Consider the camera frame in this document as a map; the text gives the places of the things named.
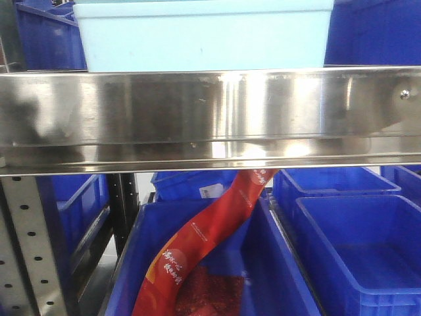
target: storage bin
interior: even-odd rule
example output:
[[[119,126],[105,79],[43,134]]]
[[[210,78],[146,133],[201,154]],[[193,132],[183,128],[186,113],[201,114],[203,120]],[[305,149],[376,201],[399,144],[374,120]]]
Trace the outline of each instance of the storage bin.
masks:
[[[421,206],[421,165],[383,166],[382,176],[402,188],[402,195]]]
[[[17,20],[28,69],[86,69],[73,2],[54,7],[50,0],[16,2]]]
[[[74,12],[89,71],[295,68],[323,65],[333,1],[91,0]]]
[[[420,15],[419,0],[337,0],[326,64],[421,65]]]
[[[156,172],[151,182],[158,201],[219,198],[234,180],[237,171]]]
[[[67,246],[72,253],[109,200],[105,175],[52,176]]]
[[[292,220],[297,198],[399,194],[401,188],[364,167],[284,169],[274,177],[273,195]]]
[[[328,315],[421,313],[421,209],[401,196],[297,200],[297,251]]]
[[[157,202],[143,206],[121,259],[106,316],[130,316],[143,277],[165,242],[210,203]],[[241,316],[317,316],[317,306],[280,234],[267,201],[201,263],[216,275],[246,277]]]

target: red packaging strip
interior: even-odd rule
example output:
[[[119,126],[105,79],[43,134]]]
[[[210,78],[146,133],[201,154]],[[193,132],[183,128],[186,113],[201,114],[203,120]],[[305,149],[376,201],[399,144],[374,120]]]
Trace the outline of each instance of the red packaging strip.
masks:
[[[264,186],[276,172],[239,171],[218,200],[181,227],[150,265],[132,316],[175,316],[177,294],[188,274],[251,216]]]

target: light blue plastic bin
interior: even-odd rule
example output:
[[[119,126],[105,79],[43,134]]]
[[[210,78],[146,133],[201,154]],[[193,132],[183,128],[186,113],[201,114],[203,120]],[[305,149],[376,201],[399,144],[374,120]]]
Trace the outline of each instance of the light blue plastic bin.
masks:
[[[88,69],[143,72],[322,66],[334,0],[76,2]]]

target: red packet contents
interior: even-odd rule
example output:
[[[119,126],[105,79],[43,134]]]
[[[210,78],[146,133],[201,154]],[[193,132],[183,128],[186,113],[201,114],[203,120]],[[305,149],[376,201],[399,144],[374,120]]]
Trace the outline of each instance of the red packet contents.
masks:
[[[176,316],[239,316],[244,278],[208,274],[197,266],[178,292]]]
[[[276,172],[239,171],[218,200],[181,227],[150,265],[132,316],[176,316],[177,294],[188,274],[250,217],[264,186]]]

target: shelving unit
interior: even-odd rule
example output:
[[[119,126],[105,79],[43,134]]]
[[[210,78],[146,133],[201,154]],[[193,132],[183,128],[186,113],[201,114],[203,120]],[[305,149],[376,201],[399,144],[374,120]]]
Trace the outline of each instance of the shelving unit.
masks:
[[[24,69],[8,18],[0,72]],[[16,302],[10,315],[80,314],[71,271],[85,284],[92,265],[70,263],[87,250],[97,262],[112,231],[121,253],[135,220],[134,179],[122,173],[421,163],[419,91],[417,66],[0,74],[0,282],[13,281],[0,294]],[[40,176],[77,173],[109,173],[113,198],[71,260]]]

